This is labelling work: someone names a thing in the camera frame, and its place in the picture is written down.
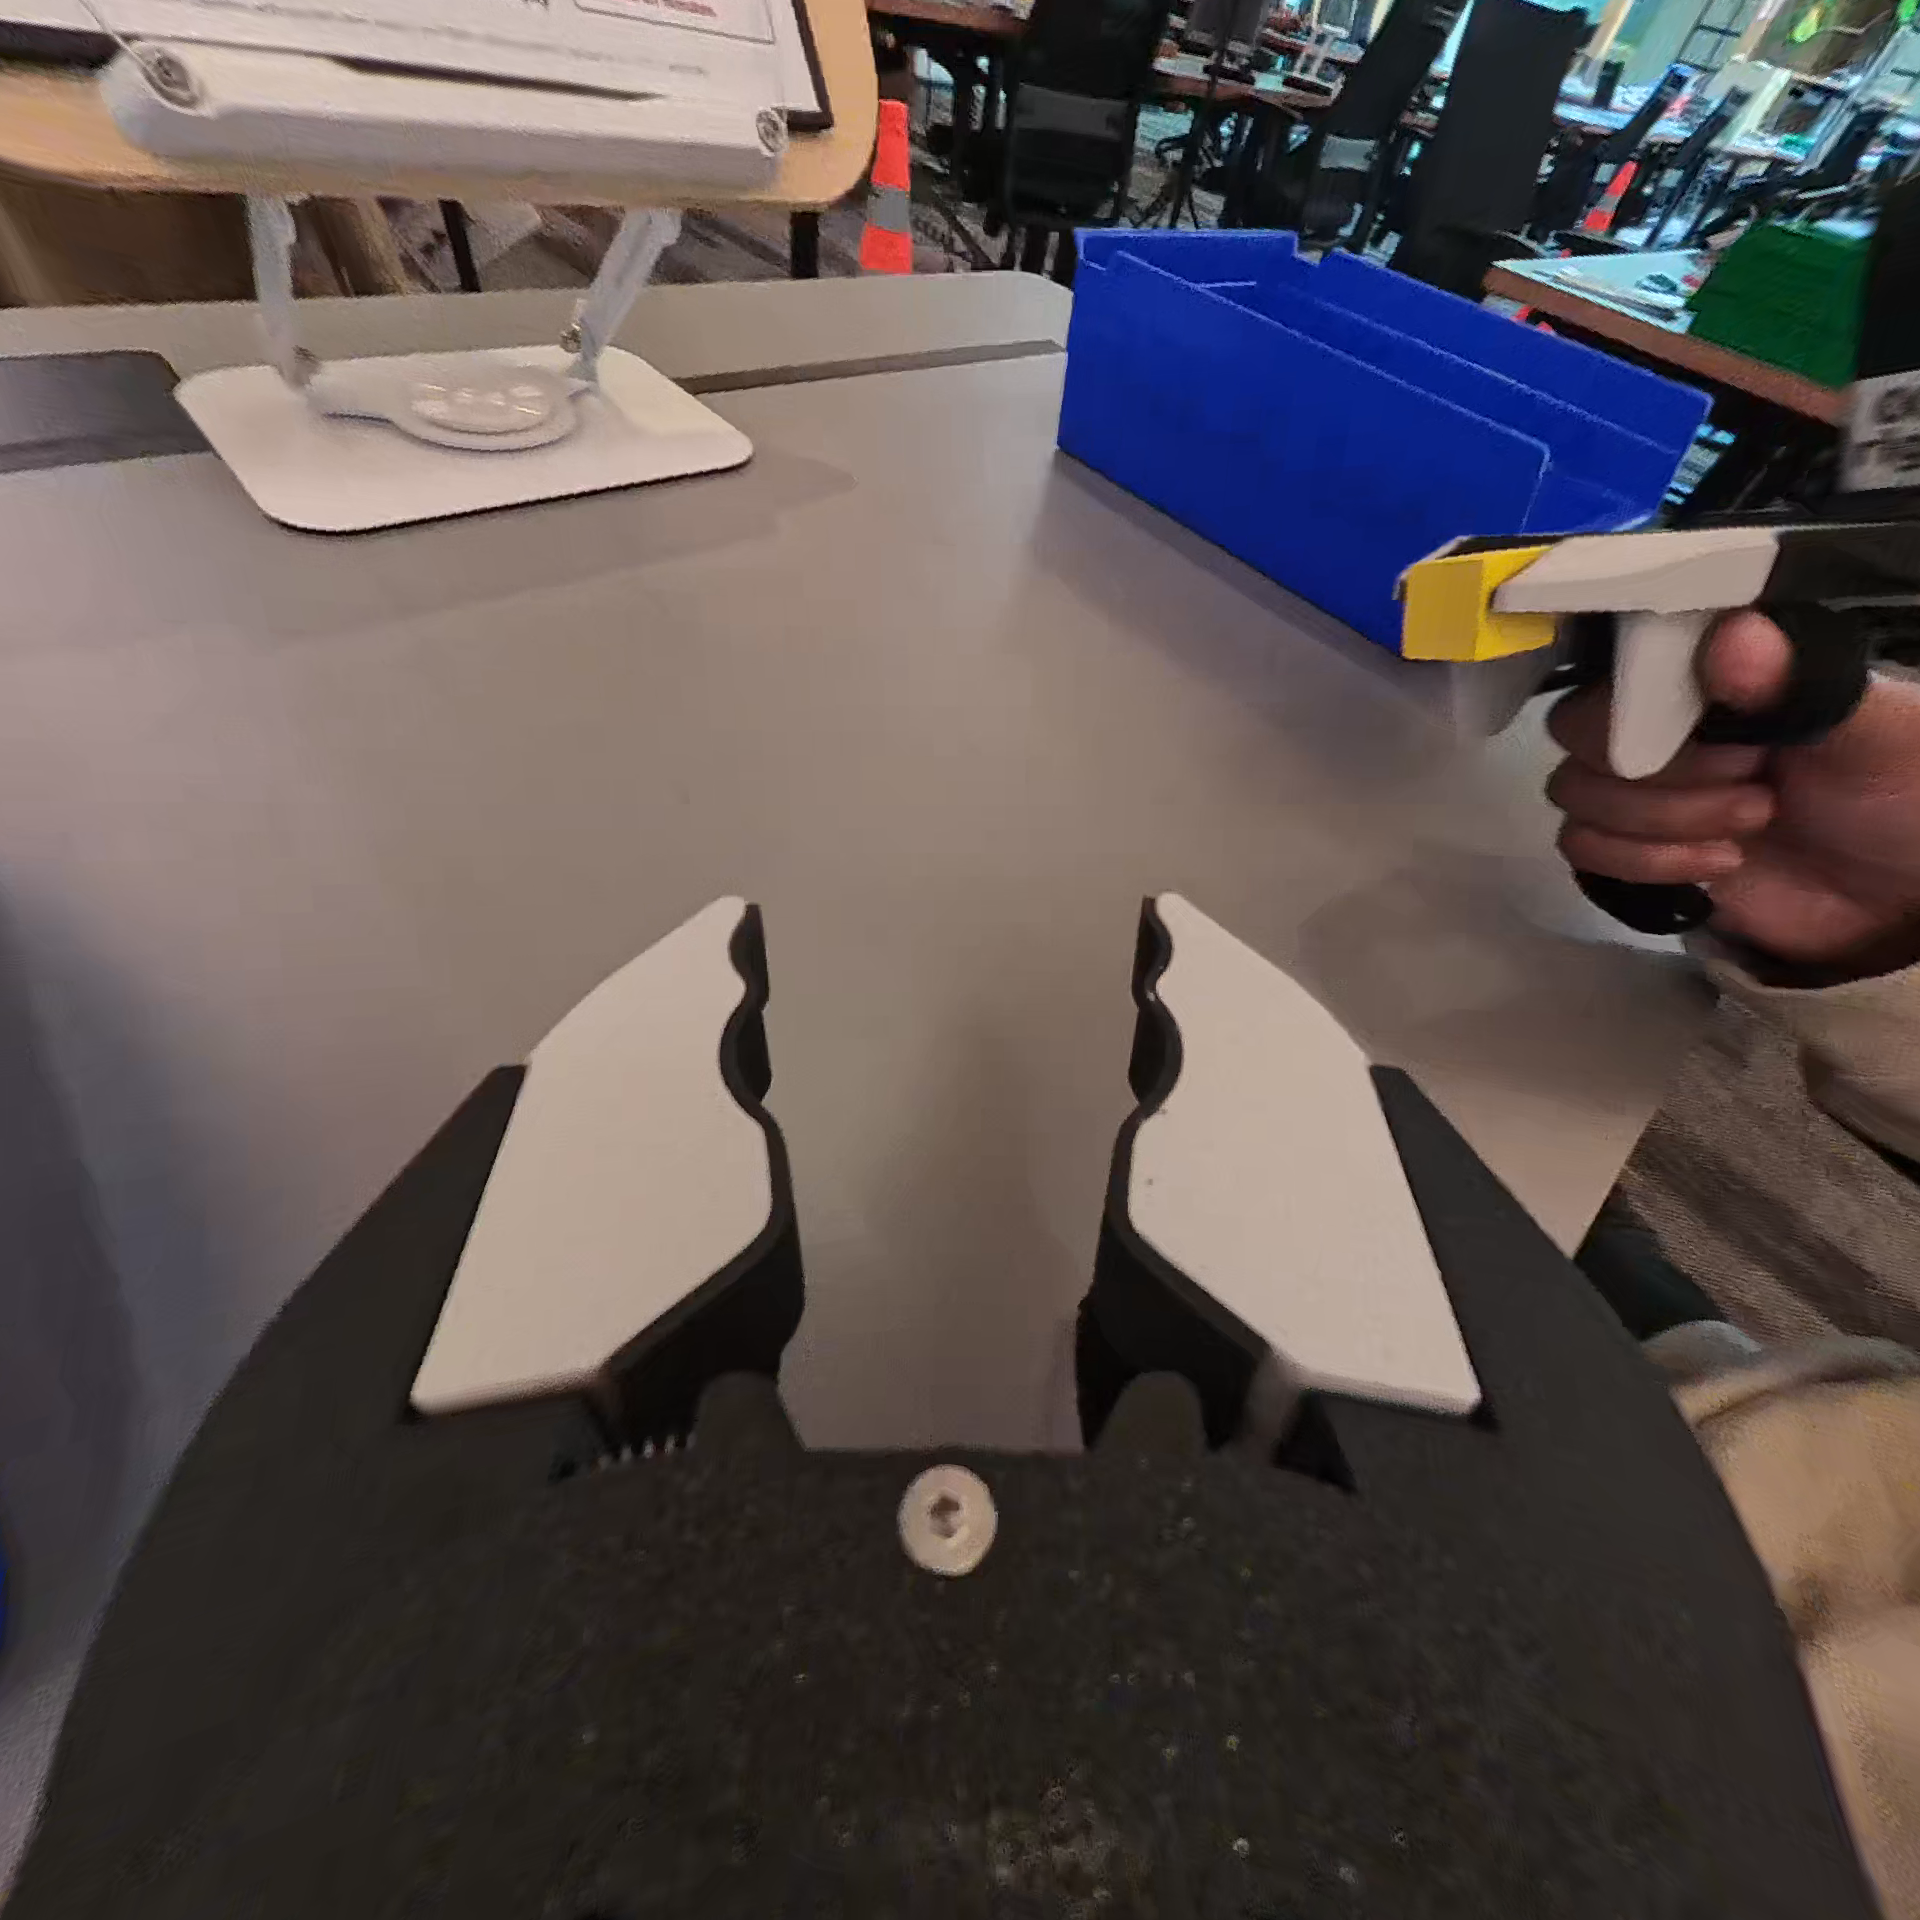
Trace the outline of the black office chair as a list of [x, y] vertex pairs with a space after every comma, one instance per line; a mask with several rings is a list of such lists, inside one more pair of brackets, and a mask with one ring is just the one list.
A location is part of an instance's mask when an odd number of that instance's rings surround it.
[[1139, 112], [1139, 95], [1016, 84], [987, 197], [987, 225], [1004, 237], [1004, 270], [1073, 286], [1080, 232], [1110, 228], [1125, 212]]
[[1483, 276], [1523, 255], [1523, 225], [1555, 135], [1560, 88], [1592, 23], [1581, 8], [1477, 2], [1448, 101], [1409, 181], [1389, 268], [1482, 298]]
[[1640, 1343], [1681, 1328], [1725, 1325], [1714, 1297], [1666, 1256], [1658, 1233], [1617, 1196], [1596, 1214], [1573, 1262]]
[[1379, 183], [1385, 146], [1443, 52], [1459, 7], [1395, 2], [1308, 141], [1297, 232], [1331, 247]]

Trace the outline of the black clipboard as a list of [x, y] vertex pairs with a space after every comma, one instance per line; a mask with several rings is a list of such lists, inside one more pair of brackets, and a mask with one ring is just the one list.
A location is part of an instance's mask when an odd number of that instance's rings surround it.
[[544, 68], [532, 77], [509, 77], [500, 70], [468, 68], [452, 64], [395, 64], [387, 58], [337, 57], [337, 54], [305, 54], [284, 52], [275, 48], [205, 42], [180, 39], [173, 34], [122, 31], [98, 16], [97, 4], [110, 2], [4, 2], [4, 57], [28, 57], [51, 64], [104, 64], [116, 41], [163, 41], [176, 48], [186, 45], [222, 45], [233, 49], [272, 52], [289, 57], [329, 57], [364, 66], [389, 66], [406, 73], [425, 73], [436, 77], [514, 82], [514, 84], [548, 84], [565, 88], [604, 90], [628, 98], [699, 98], [699, 101], [740, 101], [753, 106], [774, 106], [787, 114], [796, 129], [824, 129], [832, 122], [828, 105], [824, 64], [813, 45], [813, 31], [805, 4], [802, 20], [810, 24], [810, 48], [805, 66], [788, 66], [774, 70], [758, 70], [753, 74], [745, 66], [720, 70], [696, 70], [692, 66], [656, 66], [652, 70], [638, 68], [587, 68], [571, 70]]

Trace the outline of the person's right hand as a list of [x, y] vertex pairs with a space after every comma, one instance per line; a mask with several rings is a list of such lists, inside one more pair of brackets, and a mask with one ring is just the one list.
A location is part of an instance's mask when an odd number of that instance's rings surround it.
[[1707, 892], [1707, 932], [1773, 978], [1885, 976], [1918, 957], [1918, 687], [1874, 677], [1821, 740], [1688, 745], [1659, 774], [1608, 759], [1608, 687], [1547, 714], [1557, 845], [1578, 872]]

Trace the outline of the yellow wooden cube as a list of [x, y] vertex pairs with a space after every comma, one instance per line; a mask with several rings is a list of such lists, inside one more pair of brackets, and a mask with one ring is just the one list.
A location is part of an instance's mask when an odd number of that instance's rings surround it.
[[1412, 561], [1395, 585], [1398, 656], [1478, 665], [1549, 652], [1557, 615], [1501, 613], [1497, 591], [1541, 560], [1555, 540], [1466, 540]]

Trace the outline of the long wooden table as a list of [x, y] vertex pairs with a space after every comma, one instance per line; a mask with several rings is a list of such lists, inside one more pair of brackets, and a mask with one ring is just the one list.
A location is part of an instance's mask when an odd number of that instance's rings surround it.
[[1497, 260], [1483, 293], [1525, 305], [1560, 328], [1596, 338], [1714, 396], [1738, 392], [1820, 424], [1842, 424], [1844, 389], [1692, 338], [1683, 298], [1712, 268], [1700, 249]]

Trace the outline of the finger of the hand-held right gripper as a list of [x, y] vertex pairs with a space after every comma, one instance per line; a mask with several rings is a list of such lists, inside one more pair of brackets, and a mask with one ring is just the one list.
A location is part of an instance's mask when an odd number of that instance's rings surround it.
[[1444, 718], [1456, 738], [1493, 738], [1569, 665], [1561, 656], [1501, 656], [1444, 665]]
[[1761, 601], [1777, 557], [1777, 535], [1578, 535], [1494, 588], [1493, 609], [1617, 620], [1604, 752], [1642, 781], [1688, 748], [1707, 711], [1700, 648], [1724, 613]]

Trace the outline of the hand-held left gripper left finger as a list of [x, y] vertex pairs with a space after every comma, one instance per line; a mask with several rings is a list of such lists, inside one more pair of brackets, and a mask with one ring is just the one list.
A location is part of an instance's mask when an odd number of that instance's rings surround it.
[[580, 1400], [641, 1453], [716, 1381], [779, 1378], [802, 1249], [768, 998], [761, 912], [720, 895], [536, 1045], [412, 1412]]

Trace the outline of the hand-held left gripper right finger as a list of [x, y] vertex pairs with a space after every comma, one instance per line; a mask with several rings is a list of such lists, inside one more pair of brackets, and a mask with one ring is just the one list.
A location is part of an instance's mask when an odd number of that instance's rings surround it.
[[1209, 1449], [1280, 1447], [1314, 1396], [1470, 1418], [1482, 1381], [1376, 1068], [1293, 976], [1177, 894], [1141, 904], [1120, 1125], [1076, 1310], [1085, 1445], [1146, 1375]]

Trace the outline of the printed instruction sheet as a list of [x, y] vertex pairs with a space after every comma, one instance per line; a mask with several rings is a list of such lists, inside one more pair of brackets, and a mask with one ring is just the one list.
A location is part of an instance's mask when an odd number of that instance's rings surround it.
[[110, 2], [122, 31], [284, 52], [452, 64], [532, 77], [556, 68], [805, 66], [798, 4], [763, 2]]

